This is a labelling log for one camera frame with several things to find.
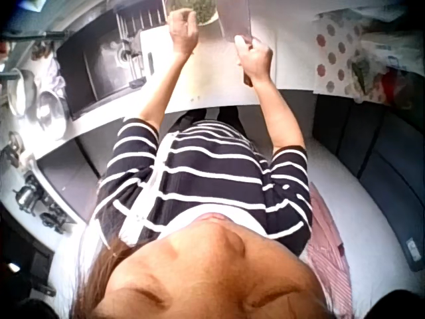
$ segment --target white cutting board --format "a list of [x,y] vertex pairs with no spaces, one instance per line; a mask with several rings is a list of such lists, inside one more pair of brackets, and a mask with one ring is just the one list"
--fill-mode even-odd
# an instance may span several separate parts
[[[243,70],[237,65],[234,43],[226,42],[217,22],[200,27],[199,44],[183,68],[167,113],[215,106],[258,104],[255,91],[243,83]],[[252,34],[276,51],[276,36],[252,21]],[[168,26],[140,34],[143,62],[149,81],[148,53],[153,56],[156,72],[173,54]],[[272,79],[276,79],[276,62],[272,63]]]

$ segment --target knife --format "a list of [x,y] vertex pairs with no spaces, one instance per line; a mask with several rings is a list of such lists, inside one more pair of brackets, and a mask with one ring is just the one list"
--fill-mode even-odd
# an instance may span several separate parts
[[[234,42],[235,36],[240,35],[252,44],[249,0],[217,0],[217,12],[221,33],[228,42]],[[244,83],[252,88],[252,81],[245,72]]]

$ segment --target right hand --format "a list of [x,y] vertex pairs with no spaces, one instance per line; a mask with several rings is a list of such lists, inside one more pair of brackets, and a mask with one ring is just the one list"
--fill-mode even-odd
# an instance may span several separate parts
[[245,43],[240,35],[234,38],[238,51],[240,65],[251,78],[255,86],[259,82],[271,81],[270,69],[272,66],[273,51],[257,39],[252,40],[252,45]]
[[191,9],[170,12],[169,30],[173,39],[174,53],[187,60],[198,44],[197,14]]

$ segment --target metal rack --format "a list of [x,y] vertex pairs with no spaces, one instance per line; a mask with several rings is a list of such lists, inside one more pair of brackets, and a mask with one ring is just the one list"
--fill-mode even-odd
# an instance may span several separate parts
[[165,6],[162,0],[144,0],[131,5],[114,8],[118,31],[123,47],[123,58],[129,62],[131,88],[139,88],[146,83],[144,76],[143,53],[140,32],[166,24]]

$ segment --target polka dot fabric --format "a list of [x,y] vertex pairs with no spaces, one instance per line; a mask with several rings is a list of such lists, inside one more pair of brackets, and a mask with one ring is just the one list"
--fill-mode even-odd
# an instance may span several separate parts
[[[356,91],[359,91],[359,86],[353,84],[352,63],[361,53],[362,26],[367,25],[368,21],[354,19],[344,11],[322,13],[318,17],[314,22],[319,52],[314,92],[354,97],[358,95]],[[376,83],[373,91],[362,99],[385,103],[382,85]]]

